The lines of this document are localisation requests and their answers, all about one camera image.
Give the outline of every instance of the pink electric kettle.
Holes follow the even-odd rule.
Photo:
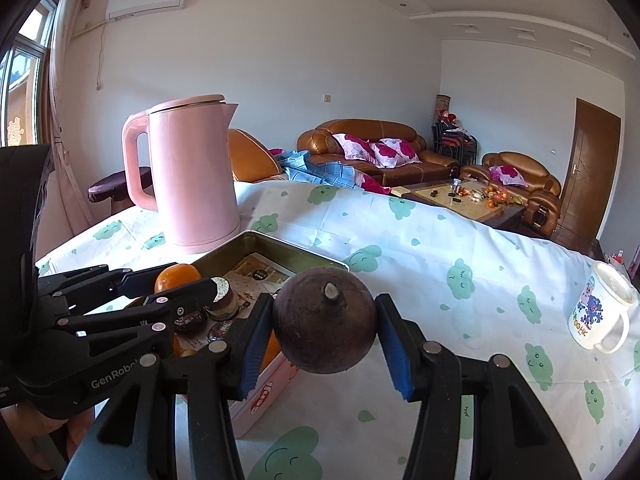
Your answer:
[[[228,128],[238,108],[202,95],[134,114],[122,128],[127,189],[161,216],[164,238],[184,253],[203,253],[238,234],[240,215],[229,161]],[[155,197],[140,184],[138,137],[148,135]]]

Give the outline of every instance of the curtain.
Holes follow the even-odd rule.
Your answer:
[[[63,138],[64,128],[60,123],[60,89],[65,64],[65,53],[71,40],[71,34],[76,17],[81,8],[87,8],[91,0],[60,0],[53,23],[53,34],[49,54],[48,71],[44,89],[49,87],[48,99],[44,99],[48,113],[43,122],[43,138],[49,138],[53,146],[53,155],[60,196],[64,206],[66,219],[74,235],[80,234],[95,222],[89,207],[78,187],[78,182],[71,168],[69,152],[66,150]]]

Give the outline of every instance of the white mug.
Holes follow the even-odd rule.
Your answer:
[[[581,347],[613,354],[629,335],[627,311],[637,305],[638,295],[628,280],[613,266],[596,262],[578,304],[569,316],[569,332]],[[613,348],[604,348],[602,341],[621,318],[620,340]]]

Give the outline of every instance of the ceiling molding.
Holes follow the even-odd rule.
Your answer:
[[[526,14],[514,14],[512,12],[490,12],[482,10],[464,10],[464,11],[451,11],[451,12],[432,12],[431,14],[412,14],[409,16],[410,20],[433,20],[439,18],[493,18],[502,20],[513,20],[517,22],[535,23],[538,25],[545,25],[546,27],[555,27],[572,34],[578,34],[591,41],[597,41],[609,48],[621,52],[625,56],[635,60],[636,56],[626,48],[619,46],[618,44],[611,43],[607,38],[594,32],[590,32],[575,25],[569,25],[568,23],[557,22],[556,20],[550,20],[548,18],[539,18],[538,16],[527,16]]]

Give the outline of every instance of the window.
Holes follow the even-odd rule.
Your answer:
[[[0,61],[0,146],[40,141],[40,91],[56,4],[42,0]]]

